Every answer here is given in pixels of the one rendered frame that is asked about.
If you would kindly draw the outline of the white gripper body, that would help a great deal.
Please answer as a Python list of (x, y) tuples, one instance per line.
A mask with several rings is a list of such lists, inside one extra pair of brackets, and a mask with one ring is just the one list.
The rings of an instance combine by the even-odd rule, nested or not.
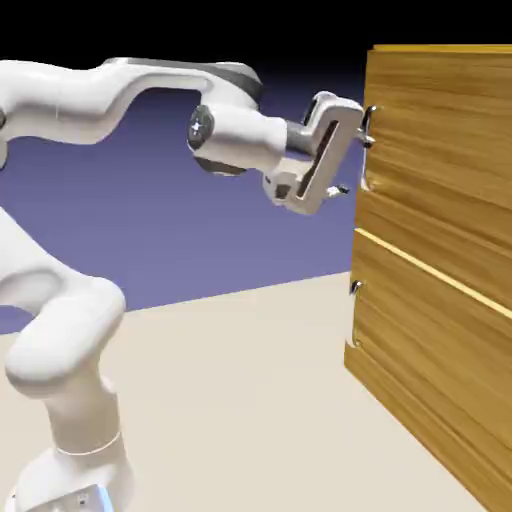
[(314, 214), (328, 197), (351, 141), (358, 135), (362, 106), (328, 91), (315, 94), (301, 124), (292, 124), (292, 151), (309, 158), (292, 197), (295, 213)]

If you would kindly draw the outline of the wood cabinet door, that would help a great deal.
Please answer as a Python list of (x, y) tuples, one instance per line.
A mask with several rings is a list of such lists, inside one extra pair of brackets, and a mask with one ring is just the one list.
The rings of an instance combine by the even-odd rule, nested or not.
[(512, 310), (512, 44), (378, 45), (356, 225)]
[(345, 365), (488, 510), (512, 512), (512, 310), (361, 229)]

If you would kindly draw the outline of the light wood cabinet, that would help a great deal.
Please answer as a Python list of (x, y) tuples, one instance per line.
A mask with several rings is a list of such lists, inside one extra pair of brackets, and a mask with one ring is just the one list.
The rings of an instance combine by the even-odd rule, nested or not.
[(364, 100), (345, 366), (512, 512), (512, 44), (377, 45)]

